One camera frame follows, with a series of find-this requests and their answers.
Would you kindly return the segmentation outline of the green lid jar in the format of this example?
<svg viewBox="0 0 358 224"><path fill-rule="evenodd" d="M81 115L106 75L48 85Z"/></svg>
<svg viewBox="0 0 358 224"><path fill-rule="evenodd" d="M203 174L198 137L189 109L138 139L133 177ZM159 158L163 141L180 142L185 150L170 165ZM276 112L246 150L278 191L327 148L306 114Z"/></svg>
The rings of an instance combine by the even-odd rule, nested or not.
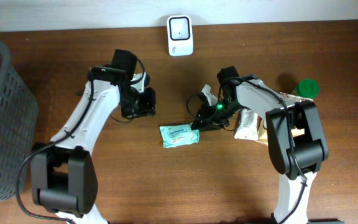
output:
<svg viewBox="0 0 358 224"><path fill-rule="evenodd" d="M303 98L315 99L319 95L319 84L313 79L304 79L295 87L293 94Z"/></svg>

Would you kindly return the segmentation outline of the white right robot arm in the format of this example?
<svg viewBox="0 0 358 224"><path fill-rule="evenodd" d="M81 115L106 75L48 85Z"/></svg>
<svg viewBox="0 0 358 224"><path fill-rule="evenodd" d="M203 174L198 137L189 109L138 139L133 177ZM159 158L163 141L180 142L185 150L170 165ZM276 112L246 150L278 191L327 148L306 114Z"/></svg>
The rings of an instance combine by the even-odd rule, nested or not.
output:
<svg viewBox="0 0 358 224"><path fill-rule="evenodd" d="M317 107L310 100L280 96L254 75L221 71L218 95L198 93L203 102L192 129L215 131L232 116L250 109L267 125L268 153L279 174L279 193L272 223L309 223L311 184L329 151Z"/></svg>

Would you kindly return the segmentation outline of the teal tissue pack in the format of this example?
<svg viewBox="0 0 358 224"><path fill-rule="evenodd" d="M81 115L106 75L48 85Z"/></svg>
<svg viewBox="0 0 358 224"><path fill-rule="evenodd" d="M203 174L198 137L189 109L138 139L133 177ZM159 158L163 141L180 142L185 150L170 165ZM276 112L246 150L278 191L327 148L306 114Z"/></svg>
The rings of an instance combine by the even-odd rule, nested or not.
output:
<svg viewBox="0 0 358 224"><path fill-rule="evenodd" d="M191 125L192 123L159 127L163 139L163 147L171 148L198 143L200 132L192 130Z"/></svg>

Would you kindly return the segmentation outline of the white cream tube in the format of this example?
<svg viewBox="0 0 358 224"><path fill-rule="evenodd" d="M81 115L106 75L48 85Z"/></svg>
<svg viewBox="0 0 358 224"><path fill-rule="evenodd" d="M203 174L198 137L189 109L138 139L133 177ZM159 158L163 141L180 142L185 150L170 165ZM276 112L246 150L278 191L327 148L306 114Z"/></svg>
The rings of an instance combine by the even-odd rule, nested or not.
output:
<svg viewBox="0 0 358 224"><path fill-rule="evenodd" d="M256 141L258 115L250 109L244 108L240 113L240 120L237 129L234 132L235 139Z"/></svg>

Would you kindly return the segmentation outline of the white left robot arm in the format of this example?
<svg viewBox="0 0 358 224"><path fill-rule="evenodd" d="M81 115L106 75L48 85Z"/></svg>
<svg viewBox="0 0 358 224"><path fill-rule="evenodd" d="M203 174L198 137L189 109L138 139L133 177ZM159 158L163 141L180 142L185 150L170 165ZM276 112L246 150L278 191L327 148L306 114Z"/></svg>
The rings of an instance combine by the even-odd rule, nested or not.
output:
<svg viewBox="0 0 358 224"><path fill-rule="evenodd" d="M149 74L134 66L96 66L89 70L82 97L68 121L48 144L37 143L30 165L32 199L65 223L107 223L96 206L98 180L94 145L111 113L121 107L128 121L155 114Z"/></svg>

